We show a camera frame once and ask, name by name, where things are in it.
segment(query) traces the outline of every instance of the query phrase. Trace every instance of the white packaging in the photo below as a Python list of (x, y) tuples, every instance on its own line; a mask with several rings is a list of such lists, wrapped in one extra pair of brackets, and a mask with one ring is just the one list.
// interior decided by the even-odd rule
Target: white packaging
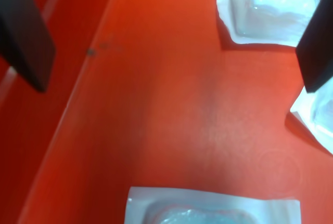
[(125, 224), (301, 224), (297, 200), (256, 200), (187, 189), (132, 187)]
[(319, 0), (216, 0), (221, 20), (237, 44), (296, 47)]
[(333, 154), (333, 78), (315, 93), (303, 88), (290, 112)]

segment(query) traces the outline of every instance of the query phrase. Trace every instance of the clear plastic wrap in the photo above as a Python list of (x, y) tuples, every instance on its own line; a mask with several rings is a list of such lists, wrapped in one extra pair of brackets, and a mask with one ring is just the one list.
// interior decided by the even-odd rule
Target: clear plastic wrap
[(256, 200), (210, 192), (130, 189), (125, 224), (301, 224), (297, 200)]
[(299, 41), (319, 0), (231, 0), (241, 36)]
[(333, 141), (333, 78), (316, 92), (311, 107), (311, 120), (318, 131)]

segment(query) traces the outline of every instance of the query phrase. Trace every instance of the sealed package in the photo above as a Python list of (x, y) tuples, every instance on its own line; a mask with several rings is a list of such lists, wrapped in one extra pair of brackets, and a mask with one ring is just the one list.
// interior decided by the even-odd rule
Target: sealed package
[(297, 200), (256, 200), (196, 190), (130, 189), (125, 224), (301, 224)]
[(296, 47), (319, 0), (216, 0), (221, 20), (238, 44)]

